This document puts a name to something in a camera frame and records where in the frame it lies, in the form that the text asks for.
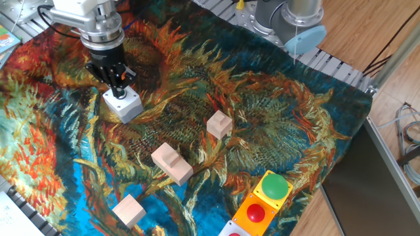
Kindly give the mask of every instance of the sunflower painting pattern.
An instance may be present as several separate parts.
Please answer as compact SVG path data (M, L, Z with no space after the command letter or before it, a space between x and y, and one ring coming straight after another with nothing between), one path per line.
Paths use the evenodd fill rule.
M294 188L265 235L289 235L371 98L191 1L118 7L144 112L121 124L87 49L47 30L0 72L1 175L63 235L218 235L272 170ZM217 110L222 140L206 131ZM193 166L181 187L150 157L164 142ZM127 194L147 212L132 230L112 212Z

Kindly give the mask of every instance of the wooden block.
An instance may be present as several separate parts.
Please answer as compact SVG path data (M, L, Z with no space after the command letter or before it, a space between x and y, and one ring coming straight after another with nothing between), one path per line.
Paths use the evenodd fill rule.
M276 213L276 209L250 193L232 221L252 236L263 236Z
M251 236L247 233L244 229L242 229L239 225L235 224L232 220L229 220L228 223L224 226L219 236Z
M273 174L273 176L270 177L279 177L280 181L284 181L283 183L278 183L276 180L276 178L274 178L274 182L272 182L271 184L273 185L275 189L275 191L277 191L277 194L279 194L279 192L282 192L285 194L283 197L269 197L267 196L264 191L263 191L263 182L266 179L266 177L269 174ZM259 197L261 200L265 201L267 204L269 204L272 208L276 209L276 212L278 212L281 207L283 206L284 202L286 201L287 197L289 196L291 190L293 189L293 186L287 182L286 180L284 180L283 176L280 176L279 174L276 174L274 172L272 172L271 170L267 170L264 174L264 176L262 177L261 181L258 183L258 185L255 187L254 189L254 194Z
M112 211L130 229L146 215L143 207L129 194Z
M221 111L216 111L207 122L207 131L221 140L232 129L232 126L232 119L229 116Z
M180 157L178 153L175 150L173 150L172 152L164 153L162 159L168 167L173 168L175 164L177 164L180 160Z
M177 151L167 143L162 144L152 153L152 160L179 186L182 186L194 173L190 164L180 158Z

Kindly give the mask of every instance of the cable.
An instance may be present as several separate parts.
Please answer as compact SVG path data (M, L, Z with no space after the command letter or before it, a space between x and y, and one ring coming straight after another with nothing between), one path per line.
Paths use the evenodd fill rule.
M14 28L15 28L15 27L16 27L16 25L18 24L18 21L19 21L20 15L22 14L22 11L24 10L24 5L25 5L25 0L23 0L23 2L22 2L22 8L20 9L20 12L19 12L18 18L16 19L16 22L14 23L13 28L12 28L12 30L10 31L11 33L13 33Z
M409 18L401 25L398 31L392 36L391 40L383 47L383 49L379 52L379 54L369 63L366 69L362 72L363 74L372 67L372 64L380 57L380 55L387 49L387 47L394 41L396 36L401 32L401 30L406 26L406 24L419 12L420 6L409 16Z
M372 72L375 72L377 69L383 67L386 63L388 62L388 60L385 60L384 62L381 62L378 66L374 67L373 69L369 70L368 72L365 72L363 74L363 77L366 77L367 75L369 75Z
M410 109L412 111L415 111L415 113L418 113L416 109L412 108L409 105L404 104L400 109L398 109L397 114L396 114L396 118L401 118L404 117L405 115L401 116L402 111L404 111L405 109ZM419 146L419 144L416 142L418 142L417 140L414 140L413 138L411 138L408 134L408 130L410 129L410 127L414 127L414 126L419 126L420 125L420 121L414 121L411 122L410 124L408 124L405 128L404 131L402 131L401 128L401 124L400 124L400 119L397 120L396 123L396 128L398 131L398 141L400 144L400 152L401 155L404 156L405 154L409 153L411 150L417 148ZM414 144L411 144L410 146L408 146L407 148L404 147L404 137L407 137L408 140L412 142L414 142ZM420 185L420 174L417 173L414 168L410 165L410 162L405 164L403 166L404 172L407 174L407 177L412 180L414 183L416 183L417 185Z
M420 115L420 112L414 112L414 113L410 113L410 114L407 114L407 115L403 115L403 116L401 116L401 117L398 117L398 118L396 118L396 119L393 119L393 120L389 121L388 123L386 123L386 124L384 124L384 125L379 126L378 128L387 127L387 126L389 126L390 124L392 124L393 122L395 122L395 121L399 121L399 120L401 120L402 118L409 117L410 115Z
M60 31L58 31L56 28L54 28L52 25L50 25L48 22L47 22L47 20L44 18L44 16L42 15L42 13L41 13L41 9L47 9L47 10L51 10L53 8L53 6L49 6L49 5L40 5L40 6L38 6L38 8L37 8L37 11L38 11L38 15L39 15L39 17L41 17L41 19L52 29L52 30L54 30L55 32L57 32L57 33L59 33L59 34L61 34L61 35L63 35L63 36L66 36L66 37L69 37L69 38L72 38L72 39L80 39L80 37L76 37L76 36L73 36L73 35L68 35L68 34L65 34L65 33L62 33L62 32L60 32Z

